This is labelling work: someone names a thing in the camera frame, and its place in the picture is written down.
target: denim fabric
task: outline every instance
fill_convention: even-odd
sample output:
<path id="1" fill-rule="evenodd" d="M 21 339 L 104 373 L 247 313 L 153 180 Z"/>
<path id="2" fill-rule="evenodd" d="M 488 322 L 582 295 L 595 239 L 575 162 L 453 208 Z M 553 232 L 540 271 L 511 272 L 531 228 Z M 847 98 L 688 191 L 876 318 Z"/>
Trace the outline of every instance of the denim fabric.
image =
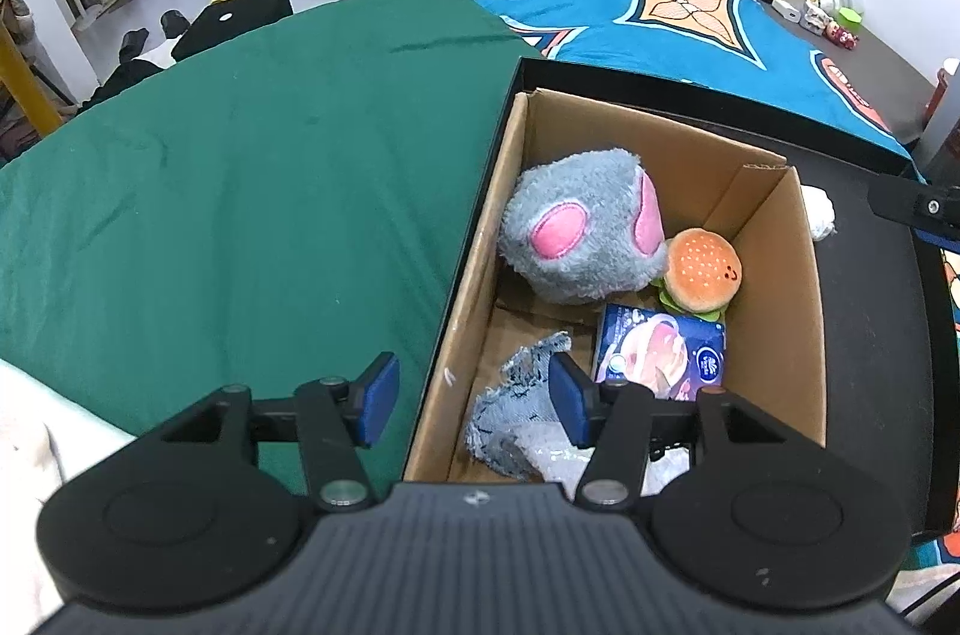
<path id="1" fill-rule="evenodd" d="M 464 440 L 470 453 L 494 472 L 519 480 L 529 480 L 536 472 L 517 448 L 515 428 L 559 421 L 550 402 L 547 367 L 551 354 L 569 350 L 565 332 L 523 347 L 501 367 L 504 383 L 477 396 Z"/>

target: yellow table leg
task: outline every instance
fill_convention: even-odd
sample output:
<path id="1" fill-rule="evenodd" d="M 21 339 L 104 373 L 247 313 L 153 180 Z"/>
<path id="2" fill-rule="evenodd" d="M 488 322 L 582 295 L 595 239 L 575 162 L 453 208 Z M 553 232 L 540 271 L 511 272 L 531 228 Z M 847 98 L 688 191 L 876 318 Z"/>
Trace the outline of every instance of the yellow table leg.
<path id="1" fill-rule="evenodd" d="M 34 73 L 23 60 L 13 38 L 0 20 L 0 80 L 20 105 L 28 121 L 34 124 L 40 137 L 59 129 L 64 121 L 46 97 Z"/>

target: black shoe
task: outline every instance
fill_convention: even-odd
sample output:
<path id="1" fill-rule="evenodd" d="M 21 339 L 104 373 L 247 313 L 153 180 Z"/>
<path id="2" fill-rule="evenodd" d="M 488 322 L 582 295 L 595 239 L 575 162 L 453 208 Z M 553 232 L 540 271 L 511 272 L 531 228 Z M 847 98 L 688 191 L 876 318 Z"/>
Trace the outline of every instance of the black shoe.
<path id="1" fill-rule="evenodd" d="M 160 16 L 160 28 L 163 29 L 163 36 L 171 40 L 184 34 L 190 28 L 190 22 L 181 11 L 167 10 Z"/>
<path id="2" fill-rule="evenodd" d="M 124 34 L 123 41 L 120 43 L 120 63 L 136 59 L 143 52 L 149 36 L 150 31 L 146 28 L 138 28 L 136 31 L 128 31 Z"/>

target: blue tissue package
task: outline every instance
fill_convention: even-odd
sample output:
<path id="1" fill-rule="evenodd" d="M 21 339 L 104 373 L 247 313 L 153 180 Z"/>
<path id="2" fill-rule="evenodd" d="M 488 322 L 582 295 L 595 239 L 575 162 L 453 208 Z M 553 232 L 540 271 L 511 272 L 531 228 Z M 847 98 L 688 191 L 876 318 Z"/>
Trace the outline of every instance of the blue tissue package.
<path id="1" fill-rule="evenodd" d="M 723 380 L 724 325 L 608 303 L 600 312 L 594 380 L 632 381 L 659 399 L 692 400 Z"/>

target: cardboard box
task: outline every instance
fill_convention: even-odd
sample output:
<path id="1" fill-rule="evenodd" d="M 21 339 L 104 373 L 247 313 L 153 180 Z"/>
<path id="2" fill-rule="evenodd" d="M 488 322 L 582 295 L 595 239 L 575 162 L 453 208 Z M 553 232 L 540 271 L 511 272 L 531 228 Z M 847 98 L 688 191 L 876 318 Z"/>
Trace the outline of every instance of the cardboard box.
<path id="1" fill-rule="evenodd" d="M 820 285 L 800 180 L 784 157 L 671 119 L 537 90 L 512 105 L 440 352 L 427 384 L 406 480 L 496 481 L 463 444 L 475 396 L 521 345 L 570 332 L 589 370 L 600 304 L 554 306 L 496 253 L 522 170 L 620 146 L 656 185 L 667 237 L 703 226 L 729 239 L 743 284 L 727 313 L 724 384 L 821 444 L 827 397 Z"/>

